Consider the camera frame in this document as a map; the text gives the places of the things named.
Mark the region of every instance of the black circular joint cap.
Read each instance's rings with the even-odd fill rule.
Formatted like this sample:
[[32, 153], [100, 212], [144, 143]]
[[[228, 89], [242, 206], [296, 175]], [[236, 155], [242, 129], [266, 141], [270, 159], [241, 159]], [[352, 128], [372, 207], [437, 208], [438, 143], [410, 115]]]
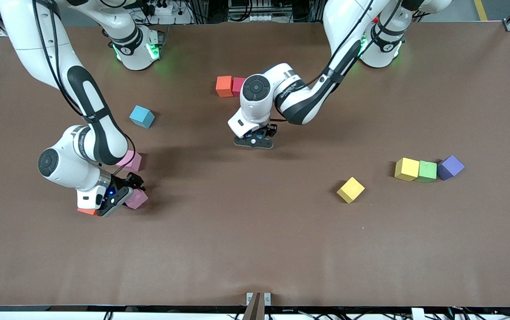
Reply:
[[271, 84], [267, 78], [261, 75], [254, 75], [243, 83], [243, 95], [249, 101], [260, 101], [269, 95]]
[[49, 148], [40, 154], [38, 159], [38, 170], [42, 176], [50, 176], [58, 166], [58, 152]]

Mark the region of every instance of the light blue cube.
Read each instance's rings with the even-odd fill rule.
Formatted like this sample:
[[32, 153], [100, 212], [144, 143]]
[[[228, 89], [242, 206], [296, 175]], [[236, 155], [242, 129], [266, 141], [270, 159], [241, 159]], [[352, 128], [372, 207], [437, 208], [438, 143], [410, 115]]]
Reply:
[[131, 112], [129, 118], [131, 118], [136, 125], [148, 129], [154, 120], [154, 115], [149, 109], [137, 105], [133, 112]]

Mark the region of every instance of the yellow cube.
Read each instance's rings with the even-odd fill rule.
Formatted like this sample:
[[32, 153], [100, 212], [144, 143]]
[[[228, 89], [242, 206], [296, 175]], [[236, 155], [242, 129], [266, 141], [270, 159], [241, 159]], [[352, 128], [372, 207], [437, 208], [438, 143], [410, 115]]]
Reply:
[[336, 193], [339, 194], [340, 197], [342, 197], [342, 199], [344, 199], [347, 203], [350, 203], [356, 200], [363, 190], [365, 190], [365, 188], [358, 182], [358, 180], [355, 180], [352, 177], [344, 184], [344, 186], [342, 186], [342, 188], [340, 188], [340, 190], [336, 191]]
[[419, 176], [419, 161], [402, 158], [395, 166], [395, 177], [405, 181], [413, 181]]

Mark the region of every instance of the yellow floor line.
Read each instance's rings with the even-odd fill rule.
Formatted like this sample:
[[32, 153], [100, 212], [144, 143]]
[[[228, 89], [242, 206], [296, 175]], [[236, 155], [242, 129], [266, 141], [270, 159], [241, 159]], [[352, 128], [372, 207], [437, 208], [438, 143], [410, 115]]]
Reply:
[[484, 11], [484, 6], [482, 5], [482, 0], [474, 0], [474, 5], [476, 6], [476, 11], [478, 11], [480, 21], [488, 21], [486, 11]]

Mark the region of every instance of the brown table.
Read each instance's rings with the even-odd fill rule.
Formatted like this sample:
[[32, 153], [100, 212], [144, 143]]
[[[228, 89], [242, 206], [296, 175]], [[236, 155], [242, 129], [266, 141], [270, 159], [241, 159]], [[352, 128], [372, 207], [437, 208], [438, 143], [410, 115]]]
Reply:
[[[358, 63], [275, 148], [233, 146], [238, 99], [218, 75], [288, 61], [304, 79], [319, 24], [179, 26], [164, 59], [125, 69], [98, 28], [68, 30], [117, 122], [145, 154], [150, 199], [99, 219], [36, 163], [83, 123], [0, 40], [0, 304], [510, 305], [510, 33], [413, 24], [385, 69]], [[157, 116], [146, 130], [135, 104]], [[392, 178], [403, 156], [466, 164], [446, 182]], [[335, 190], [351, 176], [353, 204]]]

